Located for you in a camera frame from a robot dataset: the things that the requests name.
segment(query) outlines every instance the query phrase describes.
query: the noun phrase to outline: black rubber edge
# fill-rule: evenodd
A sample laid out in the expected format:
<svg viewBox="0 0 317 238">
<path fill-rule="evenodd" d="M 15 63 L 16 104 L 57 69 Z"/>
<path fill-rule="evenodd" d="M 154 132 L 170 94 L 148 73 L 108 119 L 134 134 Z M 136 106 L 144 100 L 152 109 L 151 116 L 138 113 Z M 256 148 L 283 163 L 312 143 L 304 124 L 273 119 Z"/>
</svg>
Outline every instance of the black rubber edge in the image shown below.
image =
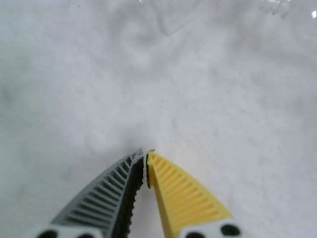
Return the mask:
<svg viewBox="0 0 317 238">
<path fill-rule="evenodd" d="M 112 238 L 126 238 L 130 233 L 131 217 L 133 215 L 135 195 L 143 183 L 143 157 L 134 164 L 123 195 L 121 207 L 112 232 Z"/>
<path fill-rule="evenodd" d="M 147 184 L 148 184 L 148 188 L 151 188 L 150 186 L 150 177 L 149 177 L 149 165 L 148 165 L 148 159 L 149 159 L 149 153 L 150 152 L 153 152 L 154 149 L 150 150 L 148 153 L 147 153 L 147 158 L 145 160 L 145 164 L 146 164 L 146 169 L 147 169 Z"/>
</svg>

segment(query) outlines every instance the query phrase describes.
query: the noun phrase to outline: gray gripper finger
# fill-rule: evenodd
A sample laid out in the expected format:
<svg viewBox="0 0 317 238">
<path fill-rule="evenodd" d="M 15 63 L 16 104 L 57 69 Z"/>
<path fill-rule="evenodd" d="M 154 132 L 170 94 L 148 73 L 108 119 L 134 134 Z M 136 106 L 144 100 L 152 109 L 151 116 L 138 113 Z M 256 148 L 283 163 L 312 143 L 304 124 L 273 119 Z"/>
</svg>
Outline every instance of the gray gripper finger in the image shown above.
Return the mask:
<svg viewBox="0 0 317 238">
<path fill-rule="evenodd" d="M 104 238 L 129 234 L 137 190 L 143 182 L 143 152 L 127 155 L 86 186 L 52 224 L 94 227 Z"/>
</svg>

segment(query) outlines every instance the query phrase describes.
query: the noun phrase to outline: white background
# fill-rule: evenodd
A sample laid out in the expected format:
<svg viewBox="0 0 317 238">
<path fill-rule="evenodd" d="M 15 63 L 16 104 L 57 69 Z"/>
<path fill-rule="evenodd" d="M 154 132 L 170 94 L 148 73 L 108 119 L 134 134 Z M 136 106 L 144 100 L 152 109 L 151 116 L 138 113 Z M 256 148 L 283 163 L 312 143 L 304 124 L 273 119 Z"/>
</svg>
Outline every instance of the white background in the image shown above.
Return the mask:
<svg viewBox="0 0 317 238">
<path fill-rule="evenodd" d="M 291 18 L 151 1 L 0 1 L 0 236 L 48 223 L 143 147 L 252 237 L 314 237 L 317 61 Z M 156 206 L 143 187 L 130 237 L 163 237 Z"/>
</svg>

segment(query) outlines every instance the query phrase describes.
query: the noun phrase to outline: black hole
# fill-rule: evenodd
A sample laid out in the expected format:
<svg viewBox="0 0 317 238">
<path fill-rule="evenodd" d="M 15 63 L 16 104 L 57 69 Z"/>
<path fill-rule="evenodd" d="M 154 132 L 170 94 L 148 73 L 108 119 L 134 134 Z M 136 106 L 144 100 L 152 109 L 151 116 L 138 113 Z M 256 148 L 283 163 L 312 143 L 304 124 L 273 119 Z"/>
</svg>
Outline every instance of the black hole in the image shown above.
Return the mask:
<svg viewBox="0 0 317 238">
<path fill-rule="evenodd" d="M 198 232 L 190 232 L 186 235 L 186 238 L 205 238 L 205 236 Z"/>
<path fill-rule="evenodd" d="M 37 238 L 56 238 L 57 232 L 54 230 L 47 230 L 38 235 Z"/>
<path fill-rule="evenodd" d="M 225 235 L 225 236 L 238 236 L 240 235 L 240 230 L 239 228 L 237 228 L 236 226 L 234 225 L 223 225 L 221 227 L 221 232 Z"/>
<path fill-rule="evenodd" d="M 85 234 L 78 236 L 77 238 L 94 238 L 94 236 L 92 234 L 85 233 Z"/>
</svg>

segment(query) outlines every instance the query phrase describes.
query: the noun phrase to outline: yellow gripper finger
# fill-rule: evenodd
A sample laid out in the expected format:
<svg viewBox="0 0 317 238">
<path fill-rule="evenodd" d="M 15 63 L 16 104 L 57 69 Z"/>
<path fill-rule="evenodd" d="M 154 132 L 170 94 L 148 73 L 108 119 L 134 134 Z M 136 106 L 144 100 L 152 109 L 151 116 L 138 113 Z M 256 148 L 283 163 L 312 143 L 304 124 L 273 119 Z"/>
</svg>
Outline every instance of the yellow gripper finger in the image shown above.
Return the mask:
<svg viewBox="0 0 317 238">
<path fill-rule="evenodd" d="M 232 219 L 231 213 L 190 174 L 158 155 L 147 155 L 148 186 L 155 189 L 166 238 L 185 227 Z"/>
</svg>

